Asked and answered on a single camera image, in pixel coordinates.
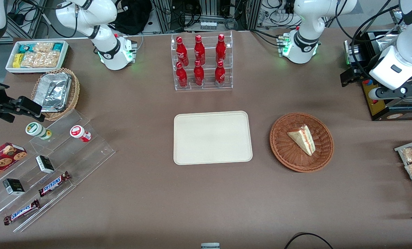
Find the small black box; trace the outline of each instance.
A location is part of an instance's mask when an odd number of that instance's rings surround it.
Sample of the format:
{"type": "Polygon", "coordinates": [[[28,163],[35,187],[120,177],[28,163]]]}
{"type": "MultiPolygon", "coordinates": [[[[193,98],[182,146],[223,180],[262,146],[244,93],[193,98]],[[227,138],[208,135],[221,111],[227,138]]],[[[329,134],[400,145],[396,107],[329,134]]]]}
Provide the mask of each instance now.
{"type": "Polygon", "coordinates": [[[22,194],[24,194],[24,189],[23,189],[23,186],[21,186],[20,180],[6,178],[3,181],[3,185],[5,186],[6,191],[8,192],[8,194],[11,194],[11,195],[22,195],[22,194]]]}
{"type": "Polygon", "coordinates": [[[40,155],[37,156],[35,159],[37,160],[37,164],[40,167],[41,171],[48,174],[54,173],[54,166],[52,166],[51,160],[49,160],[48,157],[40,155]]]}

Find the black bag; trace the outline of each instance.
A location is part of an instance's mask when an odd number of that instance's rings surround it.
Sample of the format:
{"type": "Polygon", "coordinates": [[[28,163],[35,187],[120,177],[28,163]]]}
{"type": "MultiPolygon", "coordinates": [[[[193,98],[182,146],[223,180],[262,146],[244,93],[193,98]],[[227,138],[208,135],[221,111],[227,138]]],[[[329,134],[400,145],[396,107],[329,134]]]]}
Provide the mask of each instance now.
{"type": "Polygon", "coordinates": [[[144,30],[151,14],[150,0],[117,0],[117,18],[109,27],[126,35],[136,35],[144,30]]]}

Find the red cookie box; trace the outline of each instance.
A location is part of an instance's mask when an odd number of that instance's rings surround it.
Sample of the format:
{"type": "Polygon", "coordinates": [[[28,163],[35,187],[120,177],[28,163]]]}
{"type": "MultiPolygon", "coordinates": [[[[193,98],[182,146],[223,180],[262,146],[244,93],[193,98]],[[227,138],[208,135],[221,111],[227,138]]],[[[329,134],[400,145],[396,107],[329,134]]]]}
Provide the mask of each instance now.
{"type": "Polygon", "coordinates": [[[5,143],[0,146],[0,173],[23,159],[26,155],[26,150],[21,146],[11,143],[5,143]]]}

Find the snickers bar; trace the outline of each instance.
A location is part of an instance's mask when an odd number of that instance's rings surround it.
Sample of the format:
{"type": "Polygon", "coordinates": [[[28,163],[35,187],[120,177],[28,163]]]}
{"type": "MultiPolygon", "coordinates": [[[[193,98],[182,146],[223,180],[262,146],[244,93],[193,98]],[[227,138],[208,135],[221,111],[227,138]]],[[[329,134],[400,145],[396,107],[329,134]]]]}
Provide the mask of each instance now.
{"type": "Polygon", "coordinates": [[[16,219],[20,218],[21,216],[29,213],[30,211],[34,209],[40,209],[40,202],[35,199],[34,202],[32,202],[30,205],[27,205],[26,207],[18,210],[17,212],[13,213],[12,215],[8,215],[5,217],[5,225],[9,225],[12,222],[14,222],[16,219]]]}
{"type": "Polygon", "coordinates": [[[47,192],[58,187],[60,184],[64,183],[65,180],[69,179],[70,175],[66,171],[64,174],[60,175],[57,179],[53,180],[51,183],[47,184],[43,189],[40,189],[38,192],[40,196],[43,197],[47,192]]]}

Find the white tray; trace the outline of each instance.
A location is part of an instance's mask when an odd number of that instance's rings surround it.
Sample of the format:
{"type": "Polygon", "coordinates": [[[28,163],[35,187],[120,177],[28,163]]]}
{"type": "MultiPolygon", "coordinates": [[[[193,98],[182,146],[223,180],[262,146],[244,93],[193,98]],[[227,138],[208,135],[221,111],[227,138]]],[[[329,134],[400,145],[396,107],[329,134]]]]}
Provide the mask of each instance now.
{"type": "Polygon", "coordinates": [[[55,69],[60,69],[65,61],[67,49],[69,45],[66,41],[63,40],[47,40],[47,41],[17,41],[12,48],[11,55],[9,56],[8,63],[6,63],[6,70],[13,74],[36,74],[36,73],[46,73],[55,69]],[[60,51],[59,61],[57,62],[56,67],[40,67],[40,68],[14,68],[12,63],[14,61],[14,57],[18,52],[18,49],[21,44],[34,44],[36,42],[48,42],[48,43],[55,43],[55,44],[63,44],[62,50],[60,51]]]}
{"type": "Polygon", "coordinates": [[[179,114],[174,118],[176,164],[218,164],[251,159],[251,134],[246,112],[179,114]]]}

